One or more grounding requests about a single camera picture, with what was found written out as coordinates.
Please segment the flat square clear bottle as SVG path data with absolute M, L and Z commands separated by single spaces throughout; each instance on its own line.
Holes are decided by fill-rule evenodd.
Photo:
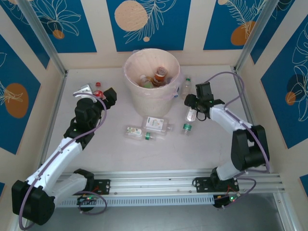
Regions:
M 163 135 L 166 135 L 167 132 L 171 132 L 174 128 L 174 125 L 170 124 L 167 118 L 152 116 L 145 116 L 141 126 L 147 130 L 161 133 Z

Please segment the pink translucent bin liner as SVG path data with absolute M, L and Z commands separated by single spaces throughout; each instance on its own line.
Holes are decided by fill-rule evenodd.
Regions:
M 154 89 L 141 87 L 140 76 L 153 77 L 157 68 L 161 66 L 167 70 L 166 77 L 171 77 L 171 82 Z M 125 61 L 122 70 L 130 92 L 143 98 L 171 100 L 184 81 L 178 60 L 171 53 L 161 49 L 142 49 L 133 53 Z

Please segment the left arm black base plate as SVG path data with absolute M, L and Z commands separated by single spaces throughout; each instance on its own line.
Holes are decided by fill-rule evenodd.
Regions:
M 91 179 L 87 181 L 86 187 L 83 190 L 78 190 L 74 195 L 81 195 L 80 192 L 94 192 L 99 195 L 108 195 L 110 191 L 110 179 Z

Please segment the green label plastic bottle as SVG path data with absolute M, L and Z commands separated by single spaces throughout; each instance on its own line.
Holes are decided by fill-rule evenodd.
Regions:
M 146 75 L 141 75 L 140 80 L 141 80 L 141 87 L 146 89 L 152 89 L 154 87 L 151 80 Z

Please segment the small green band bottle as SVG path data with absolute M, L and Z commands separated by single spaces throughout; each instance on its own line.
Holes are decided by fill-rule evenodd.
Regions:
M 192 130 L 192 124 L 186 122 L 186 123 L 183 124 L 181 133 L 182 133 L 183 135 L 189 136 L 189 135 L 191 134 L 191 130 Z

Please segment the cream plastic bin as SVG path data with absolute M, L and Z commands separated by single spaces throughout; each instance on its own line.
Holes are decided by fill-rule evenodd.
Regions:
M 169 112 L 175 100 L 175 98 L 168 101 L 155 98 L 143 98 L 141 96 L 132 94 L 131 92 L 130 95 L 132 97 L 135 110 L 141 116 L 165 116 Z

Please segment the green neck clear bottle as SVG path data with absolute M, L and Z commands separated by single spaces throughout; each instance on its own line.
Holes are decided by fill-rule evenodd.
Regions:
M 190 94 L 191 92 L 191 87 L 192 87 L 192 83 L 191 83 L 191 78 L 190 77 L 186 77 L 185 81 L 182 84 L 181 87 L 181 93 L 180 93 L 180 97 L 185 100 L 186 96 L 188 94 Z

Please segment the aluminium frame post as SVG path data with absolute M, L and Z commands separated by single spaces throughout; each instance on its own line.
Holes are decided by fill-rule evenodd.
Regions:
M 50 37 L 45 31 L 34 9 L 30 5 L 28 0 L 16 0 L 16 2 L 21 12 L 23 13 L 24 17 L 26 18 L 29 25 L 31 26 L 32 30 L 36 34 L 36 37 L 39 39 L 44 50 L 47 52 L 50 59 L 52 60 L 53 64 L 58 69 L 58 71 L 65 77 L 67 70 L 64 67 L 53 43 L 50 40 Z
M 243 68 L 246 59 L 249 57 L 252 49 L 254 48 L 256 42 L 258 41 L 262 31 L 264 30 L 268 20 L 270 19 L 274 9 L 276 8 L 279 0 L 267 0 L 263 10 L 258 17 L 255 26 L 251 34 L 249 35 L 246 44 L 234 66 L 235 72 L 238 74 Z

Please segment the red white label bottle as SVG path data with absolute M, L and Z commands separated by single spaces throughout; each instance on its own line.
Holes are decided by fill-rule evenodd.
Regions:
M 189 107 L 185 116 L 185 120 L 187 122 L 194 122 L 196 120 L 196 116 L 197 116 L 197 111 Z

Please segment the aluminium mounting rail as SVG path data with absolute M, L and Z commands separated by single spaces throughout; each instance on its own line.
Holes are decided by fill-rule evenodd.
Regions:
M 94 172 L 95 179 L 109 179 L 109 195 L 116 196 L 162 196 L 196 194 L 192 181 L 197 177 L 209 177 L 211 169 L 154 170 L 154 171 L 103 171 Z M 252 186 L 252 178 L 257 184 L 251 193 L 284 193 L 285 186 L 278 173 L 249 171 L 241 175 L 238 185 L 241 193 Z

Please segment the red label cola bottle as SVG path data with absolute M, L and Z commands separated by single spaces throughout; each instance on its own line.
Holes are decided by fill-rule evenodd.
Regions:
M 94 95 L 99 97 L 99 98 L 101 98 L 101 99 L 105 99 L 105 95 L 104 95 L 104 92 L 103 92 L 103 88 L 102 88 L 101 82 L 96 82 L 95 83 Z

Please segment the brown label plastic bottle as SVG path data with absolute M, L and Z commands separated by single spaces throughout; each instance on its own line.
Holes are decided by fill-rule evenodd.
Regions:
M 156 69 L 156 73 L 153 78 L 153 86 L 160 87 L 164 85 L 165 78 L 167 75 L 167 69 L 160 66 Z

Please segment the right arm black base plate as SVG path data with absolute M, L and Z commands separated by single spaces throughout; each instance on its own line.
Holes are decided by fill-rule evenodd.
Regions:
M 239 184 L 237 180 L 213 180 L 210 177 L 197 177 L 192 181 L 192 185 L 198 193 L 218 193 L 218 192 L 238 192 Z

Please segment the grey metal sheet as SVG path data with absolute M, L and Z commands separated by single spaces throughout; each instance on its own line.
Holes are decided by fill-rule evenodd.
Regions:
M 29 231 L 284 231 L 276 211 L 226 210 L 208 205 L 111 207 L 103 214 L 86 216 L 75 209 L 55 211 L 44 225 Z

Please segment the white label green ring bottle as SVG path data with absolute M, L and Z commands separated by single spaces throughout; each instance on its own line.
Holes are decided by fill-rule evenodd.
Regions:
M 124 136 L 126 138 L 139 141 L 154 141 L 156 139 L 156 135 L 153 132 L 149 132 L 145 128 L 136 126 L 127 126 Z

